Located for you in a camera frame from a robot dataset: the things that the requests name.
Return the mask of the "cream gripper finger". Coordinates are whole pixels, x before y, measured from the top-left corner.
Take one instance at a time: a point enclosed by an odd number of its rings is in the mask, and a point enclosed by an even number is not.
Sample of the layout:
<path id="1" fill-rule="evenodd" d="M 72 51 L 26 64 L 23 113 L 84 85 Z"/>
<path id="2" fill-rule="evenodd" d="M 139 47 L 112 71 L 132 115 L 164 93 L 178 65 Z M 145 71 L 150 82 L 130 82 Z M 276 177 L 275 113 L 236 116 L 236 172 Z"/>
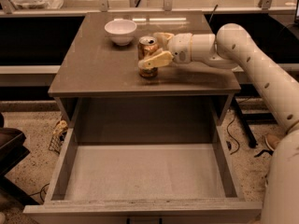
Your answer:
<path id="1" fill-rule="evenodd" d="M 154 33 L 153 37 L 156 39 L 157 44 L 161 49 L 167 49 L 167 44 L 168 44 L 169 40 L 174 37 L 174 34 Z"/>
<path id="2" fill-rule="evenodd" d="M 158 49 L 138 62 L 140 69 L 153 69 L 169 65 L 174 57 L 168 50 Z"/>

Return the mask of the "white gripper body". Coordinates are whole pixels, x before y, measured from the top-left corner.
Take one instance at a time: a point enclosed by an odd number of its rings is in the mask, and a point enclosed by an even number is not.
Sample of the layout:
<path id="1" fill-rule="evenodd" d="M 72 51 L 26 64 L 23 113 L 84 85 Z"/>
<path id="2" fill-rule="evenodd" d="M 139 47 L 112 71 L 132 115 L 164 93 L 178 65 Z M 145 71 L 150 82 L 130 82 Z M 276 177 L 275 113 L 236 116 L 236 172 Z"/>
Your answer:
<path id="1" fill-rule="evenodd" d="M 192 34 L 174 35 L 168 41 L 168 50 L 174 57 L 175 63 L 189 63 L 191 61 Z"/>

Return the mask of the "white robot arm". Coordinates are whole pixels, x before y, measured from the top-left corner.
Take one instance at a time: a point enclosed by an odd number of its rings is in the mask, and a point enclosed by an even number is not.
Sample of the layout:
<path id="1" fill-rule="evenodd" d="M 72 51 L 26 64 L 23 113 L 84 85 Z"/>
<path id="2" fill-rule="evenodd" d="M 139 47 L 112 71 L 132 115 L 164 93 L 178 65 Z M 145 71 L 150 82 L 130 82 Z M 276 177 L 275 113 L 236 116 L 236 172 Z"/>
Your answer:
<path id="1" fill-rule="evenodd" d="M 274 150 L 261 224 L 299 224 L 299 83 L 265 55 L 240 25 L 228 23 L 214 35 L 155 33 L 157 49 L 138 61 L 141 70 L 170 63 L 240 66 L 286 135 Z"/>

